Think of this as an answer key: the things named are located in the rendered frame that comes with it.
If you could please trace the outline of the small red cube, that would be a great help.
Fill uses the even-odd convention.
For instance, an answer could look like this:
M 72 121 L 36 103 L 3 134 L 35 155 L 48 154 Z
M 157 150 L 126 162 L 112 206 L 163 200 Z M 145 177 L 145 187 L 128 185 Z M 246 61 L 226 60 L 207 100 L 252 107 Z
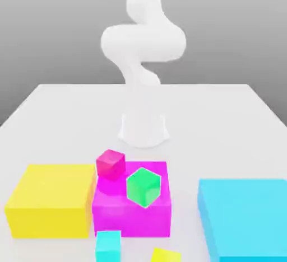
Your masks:
M 96 168 L 99 177 L 116 181 L 126 170 L 125 154 L 108 149 L 96 159 Z

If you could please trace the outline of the small green cube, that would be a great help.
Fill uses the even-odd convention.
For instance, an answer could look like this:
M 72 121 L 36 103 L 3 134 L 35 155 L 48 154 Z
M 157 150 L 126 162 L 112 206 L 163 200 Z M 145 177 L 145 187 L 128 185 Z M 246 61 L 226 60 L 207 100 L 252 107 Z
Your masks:
M 148 208 L 161 193 L 161 176 L 140 167 L 126 179 L 127 198 L 137 205 Z

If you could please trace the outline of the small cyan cube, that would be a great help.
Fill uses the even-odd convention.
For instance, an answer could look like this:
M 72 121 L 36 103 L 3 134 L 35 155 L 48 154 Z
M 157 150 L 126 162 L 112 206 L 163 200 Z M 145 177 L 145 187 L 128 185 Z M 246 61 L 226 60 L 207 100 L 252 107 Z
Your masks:
M 121 231 L 98 231 L 95 246 L 96 262 L 121 262 Z

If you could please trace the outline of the small yellow cube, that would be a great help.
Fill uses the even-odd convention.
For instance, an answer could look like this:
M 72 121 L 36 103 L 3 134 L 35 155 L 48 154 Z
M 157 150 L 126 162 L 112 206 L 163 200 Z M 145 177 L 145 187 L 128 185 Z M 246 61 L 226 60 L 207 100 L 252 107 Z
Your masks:
M 176 251 L 154 248 L 151 262 L 182 262 L 182 255 Z

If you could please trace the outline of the large magenta box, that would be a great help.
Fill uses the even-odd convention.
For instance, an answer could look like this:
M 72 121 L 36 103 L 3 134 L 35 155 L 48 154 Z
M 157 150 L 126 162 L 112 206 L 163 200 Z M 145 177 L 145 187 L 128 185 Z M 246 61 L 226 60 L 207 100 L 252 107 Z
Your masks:
M 147 208 L 127 197 L 126 180 L 140 168 L 161 176 L 160 195 Z M 99 177 L 92 202 L 94 231 L 121 231 L 122 237 L 169 237 L 172 202 L 165 161 L 126 162 L 116 181 Z

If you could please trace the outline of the large yellow box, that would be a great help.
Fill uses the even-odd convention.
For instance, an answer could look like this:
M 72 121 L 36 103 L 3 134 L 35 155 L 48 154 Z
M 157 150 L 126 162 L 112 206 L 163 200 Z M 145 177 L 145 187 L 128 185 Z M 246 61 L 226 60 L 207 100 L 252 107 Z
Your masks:
M 13 238 L 87 238 L 94 164 L 29 165 L 4 212 Z

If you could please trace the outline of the large cyan box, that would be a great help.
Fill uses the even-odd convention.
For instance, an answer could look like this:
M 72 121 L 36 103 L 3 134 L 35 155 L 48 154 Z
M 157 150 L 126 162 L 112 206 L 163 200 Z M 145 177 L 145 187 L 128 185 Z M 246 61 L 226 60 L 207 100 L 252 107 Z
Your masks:
M 287 180 L 201 179 L 210 262 L 287 262 Z

